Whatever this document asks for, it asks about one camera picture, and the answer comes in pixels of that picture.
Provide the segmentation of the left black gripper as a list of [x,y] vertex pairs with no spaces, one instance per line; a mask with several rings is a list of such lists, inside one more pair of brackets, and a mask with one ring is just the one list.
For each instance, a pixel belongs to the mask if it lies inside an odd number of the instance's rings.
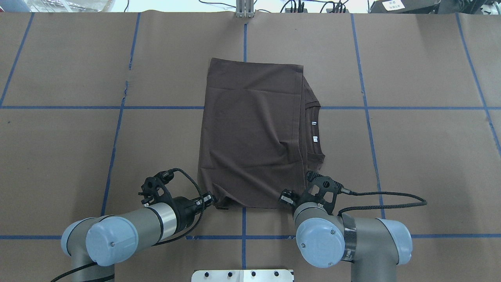
[[178,225],[191,226],[195,220],[195,216],[204,210],[203,202],[204,209],[207,209],[208,207],[218,203],[218,199],[215,198],[211,192],[206,192],[202,194],[202,197],[194,199],[188,199],[181,196],[175,197],[174,204],[178,212]]

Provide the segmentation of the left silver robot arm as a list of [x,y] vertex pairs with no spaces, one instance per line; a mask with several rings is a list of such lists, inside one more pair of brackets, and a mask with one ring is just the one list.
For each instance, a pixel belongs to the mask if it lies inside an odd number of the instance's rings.
[[71,259],[72,269],[53,280],[70,276],[73,282],[112,282],[115,264],[136,252],[172,242],[190,233],[207,207],[217,202],[207,192],[189,200],[175,197],[121,215],[89,217],[69,225],[61,236],[61,249]]

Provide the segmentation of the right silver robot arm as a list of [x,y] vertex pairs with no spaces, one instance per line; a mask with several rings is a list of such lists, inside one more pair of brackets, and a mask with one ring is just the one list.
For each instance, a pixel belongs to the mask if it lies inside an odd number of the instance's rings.
[[283,190],[279,201],[292,208],[297,247],[314,267],[345,261],[353,282],[395,282],[397,266],[411,261],[412,236],[399,221],[334,215],[320,194]]

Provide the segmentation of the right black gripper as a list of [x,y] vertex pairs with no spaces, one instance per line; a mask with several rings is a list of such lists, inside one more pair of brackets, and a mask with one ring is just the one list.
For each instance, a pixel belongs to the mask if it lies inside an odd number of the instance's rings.
[[284,189],[281,191],[279,202],[288,204],[291,208],[298,208],[304,203],[315,203],[315,195],[312,195],[308,191],[304,191],[302,194],[297,194],[294,191]]

